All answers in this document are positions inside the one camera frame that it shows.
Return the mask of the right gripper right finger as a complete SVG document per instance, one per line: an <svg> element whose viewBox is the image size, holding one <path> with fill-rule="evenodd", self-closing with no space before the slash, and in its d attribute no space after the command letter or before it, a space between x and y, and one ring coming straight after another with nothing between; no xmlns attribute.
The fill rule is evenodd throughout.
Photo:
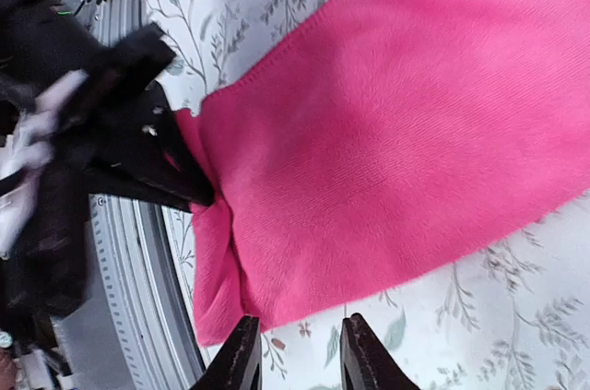
<svg viewBox="0 0 590 390"><path fill-rule="evenodd" d="M419 390L360 313L342 321L340 369L344 390Z"/></svg>

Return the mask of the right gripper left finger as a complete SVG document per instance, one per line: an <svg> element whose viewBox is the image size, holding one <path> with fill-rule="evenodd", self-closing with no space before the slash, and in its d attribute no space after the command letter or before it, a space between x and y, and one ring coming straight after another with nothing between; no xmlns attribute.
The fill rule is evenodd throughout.
<svg viewBox="0 0 590 390"><path fill-rule="evenodd" d="M260 321L244 316L191 390L262 388Z"/></svg>

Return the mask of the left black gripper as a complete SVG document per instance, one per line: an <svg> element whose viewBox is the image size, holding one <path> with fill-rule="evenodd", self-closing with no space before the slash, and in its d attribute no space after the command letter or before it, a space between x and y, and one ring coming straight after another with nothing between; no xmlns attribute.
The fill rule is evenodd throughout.
<svg viewBox="0 0 590 390"><path fill-rule="evenodd" d="M213 204L215 189L155 80L175 57L162 37L151 23L84 61L88 78L51 138L46 198L70 205L114 195L184 212Z"/></svg>

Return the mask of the pink towel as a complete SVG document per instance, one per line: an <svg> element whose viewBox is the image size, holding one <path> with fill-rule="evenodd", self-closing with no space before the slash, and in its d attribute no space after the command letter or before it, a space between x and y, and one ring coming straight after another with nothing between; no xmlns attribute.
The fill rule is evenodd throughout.
<svg viewBox="0 0 590 390"><path fill-rule="evenodd" d="M589 187L589 0L330 0L176 114L197 340L366 298Z"/></svg>

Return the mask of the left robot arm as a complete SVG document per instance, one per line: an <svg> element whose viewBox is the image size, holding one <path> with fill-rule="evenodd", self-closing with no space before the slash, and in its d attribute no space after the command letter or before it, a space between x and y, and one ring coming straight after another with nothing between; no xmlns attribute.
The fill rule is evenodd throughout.
<svg viewBox="0 0 590 390"><path fill-rule="evenodd" d="M215 198L157 82L176 57L163 30L105 46L56 6L1 0L1 328L25 346L86 299L92 195Z"/></svg>

